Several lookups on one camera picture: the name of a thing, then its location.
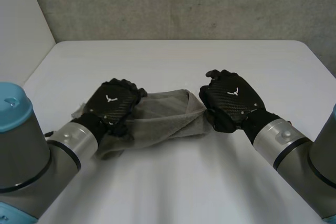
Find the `glove logo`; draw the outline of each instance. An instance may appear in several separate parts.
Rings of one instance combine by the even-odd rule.
[[[227,93],[228,93],[228,94],[232,94],[232,95],[236,95],[236,96],[238,96],[238,91],[239,91],[239,89],[238,89],[238,87],[237,87],[236,92],[233,92],[233,93],[227,92]]]
[[[108,95],[106,95],[106,99],[107,99],[107,102],[114,102],[114,101],[116,101],[118,98],[113,98],[113,99],[111,99],[111,98],[109,98]]]

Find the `gray towel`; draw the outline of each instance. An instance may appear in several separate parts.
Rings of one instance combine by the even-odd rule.
[[[82,107],[72,114],[81,115]],[[205,134],[210,125],[204,116],[205,107],[188,90],[148,94],[127,119],[127,135],[106,134],[96,157],[108,159],[119,156],[129,148],[144,148],[176,137]]]

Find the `black ring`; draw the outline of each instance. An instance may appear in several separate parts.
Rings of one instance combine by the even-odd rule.
[[[77,157],[77,155],[69,148],[67,147],[65,144],[59,142],[59,141],[55,141],[55,140],[47,140],[48,144],[52,144],[54,146],[57,146],[59,148],[61,148],[63,151],[65,151],[74,161],[74,163],[77,166],[77,170],[80,171],[81,169],[81,164],[80,164],[80,160]]]
[[[322,180],[324,183],[326,183],[328,186],[331,186],[336,189],[336,184],[333,181],[328,180],[326,177],[324,177],[319,170],[316,169],[316,167],[313,165],[313,162],[310,159],[309,153],[308,153],[308,165],[310,169],[314,172],[314,174]]]
[[[295,142],[291,143],[290,145],[288,145],[280,154],[279,156],[275,159],[274,163],[273,163],[273,168],[275,170],[278,169],[280,163],[282,160],[284,160],[284,158],[291,152],[293,151],[296,147],[298,147],[301,144],[304,144],[306,142],[310,142],[310,140],[306,137],[297,139]]]
[[[35,181],[40,179],[46,171],[48,171],[52,160],[53,159],[51,157],[51,152],[50,152],[50,157],[49,157],[49,160],[48,160],[47,164],[45,165],[45,167],[43,167],[43,169],[35,177],[30,178],[29,180],[26,180],[25,182],[22,182],[21,184],[17,184],[15,186],[7,187],[7,188],[0,188],[0,194],[10,193],[11,191],[17,191],[21,188],[24,188],[24,187],[29,186],[30,184],[34,183]]]

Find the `table surface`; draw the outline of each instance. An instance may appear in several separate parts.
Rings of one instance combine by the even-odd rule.
[[[128,79],[148,92],[208,84],[205,73],[244,77],[268,111],[315,139],[336,80],[298,41],[67,41],[24,88],[44,132],[57,130],[100,83]],[[181,138],[83,164],[39,223],[321,223],[243,132]]]

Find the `gray wall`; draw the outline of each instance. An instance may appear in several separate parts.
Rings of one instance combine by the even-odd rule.
[[[36,0],[0,0],[0,82],[23,86],[54,45]]]
[[[293,39],[336,74],[336,0],[38,0],[57,42]]]

